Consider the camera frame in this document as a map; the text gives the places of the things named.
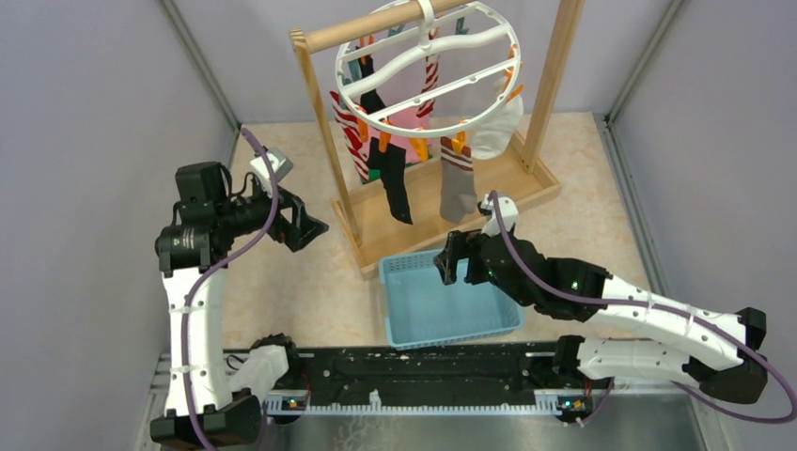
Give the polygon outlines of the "light blue plastic basket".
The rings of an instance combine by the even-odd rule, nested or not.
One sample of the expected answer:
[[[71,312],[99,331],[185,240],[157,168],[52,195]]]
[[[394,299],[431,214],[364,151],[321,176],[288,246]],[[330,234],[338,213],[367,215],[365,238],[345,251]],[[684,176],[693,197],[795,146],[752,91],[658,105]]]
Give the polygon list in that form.
[[[438,249],[383,258],[379,263],[387,313],[388,344],[396,350],[443,346],[510,334],[524,325],[524,311],[500,289],[445,285],[434,265]]]

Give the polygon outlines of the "white round clip hanger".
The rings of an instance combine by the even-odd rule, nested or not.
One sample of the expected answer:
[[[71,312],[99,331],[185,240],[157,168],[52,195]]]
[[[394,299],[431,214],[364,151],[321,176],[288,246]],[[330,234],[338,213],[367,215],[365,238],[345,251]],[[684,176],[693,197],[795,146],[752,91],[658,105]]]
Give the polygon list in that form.
[[[417,20],[344,40],[336,51],[336,92],[362,131],[432,138],[464,134],[499,116],[524,90],[522,52],[509,21],[479,2],[436,7],[419,1]],[[453,77],[441,70],[445,54],[495,50],[498,55]],[[459,123],[433,128],[430,111],[443,97],[486,88],[487,104]]]

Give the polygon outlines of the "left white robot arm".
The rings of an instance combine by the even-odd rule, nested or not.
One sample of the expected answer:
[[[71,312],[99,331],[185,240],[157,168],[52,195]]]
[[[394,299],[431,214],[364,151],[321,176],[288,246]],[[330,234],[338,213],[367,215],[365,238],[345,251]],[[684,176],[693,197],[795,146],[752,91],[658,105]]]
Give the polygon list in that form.
[[[181,167],[179,201],[170,225],[155,242],[167,296],[170,368],[163,413],[149,424],[150,438],[177,450],[215,449],[255,443],[264,403],[276,385],[290,388],[301,377],[296,347],[284,334],[257,341],[233,374],[223,350],[223,291],[234,241],[264,237],[304,249],[327,230],[303,200],[280,186],[289,161],[257,157],[238,192],[218,162]]]

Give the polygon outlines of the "red white santa sock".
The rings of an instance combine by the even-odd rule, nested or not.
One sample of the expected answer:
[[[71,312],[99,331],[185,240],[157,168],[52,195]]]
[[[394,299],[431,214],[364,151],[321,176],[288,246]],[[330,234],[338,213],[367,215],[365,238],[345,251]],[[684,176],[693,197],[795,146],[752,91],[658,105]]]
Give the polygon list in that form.
[[[367,166],[366,147],[361,138],[357,117],[345,105],[337,91],[330,90],[329,94],[332,98],[335,121],[344,132],[345,146],[350,153],[355,171],[362,184],[369,183],[371,182],[370,169]]]

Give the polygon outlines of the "grey striped-cuff sock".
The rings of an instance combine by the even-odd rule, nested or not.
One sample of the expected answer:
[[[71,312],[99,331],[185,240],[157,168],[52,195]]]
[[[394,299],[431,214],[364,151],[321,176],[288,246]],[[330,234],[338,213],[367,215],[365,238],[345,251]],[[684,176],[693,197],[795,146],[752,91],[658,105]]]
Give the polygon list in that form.
[[[455,149],[455,141],[448,137],[440,139],[441,145],[441,217],[452,224],[474,212],[477,206],[475,172],[471,149],[467,146]]]

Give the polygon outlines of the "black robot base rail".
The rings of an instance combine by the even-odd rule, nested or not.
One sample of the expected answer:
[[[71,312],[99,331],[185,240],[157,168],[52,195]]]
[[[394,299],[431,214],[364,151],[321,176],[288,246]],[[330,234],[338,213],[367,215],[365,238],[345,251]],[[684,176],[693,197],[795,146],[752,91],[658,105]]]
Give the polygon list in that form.
[[[387,407],[532,405],[545,389],[596,393],[607,380],[557,369],[555,343],[303,348],[289,354],[278,390],[310,395],[313,407],[363,406],[377,392]]]

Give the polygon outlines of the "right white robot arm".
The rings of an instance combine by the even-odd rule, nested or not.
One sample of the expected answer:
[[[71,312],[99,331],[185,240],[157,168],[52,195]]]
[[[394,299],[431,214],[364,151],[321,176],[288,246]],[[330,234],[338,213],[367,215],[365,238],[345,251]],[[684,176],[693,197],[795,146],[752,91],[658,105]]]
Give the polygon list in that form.
[[[570,257],[546,257],[515,236],[508,249],[501,235],[477,230],[449,233],[433,259],[442,282],[490,283],[517,304],[553,319],[610,325],[636,339],[558,338],[551,362],[554,380],[575,387],[585,378],[672,381],[710,397],[753,404],[768,373],[743,351],[758,350],[766,316],[753,307],[722,314],[690,307],[631,285],[605,268]]]

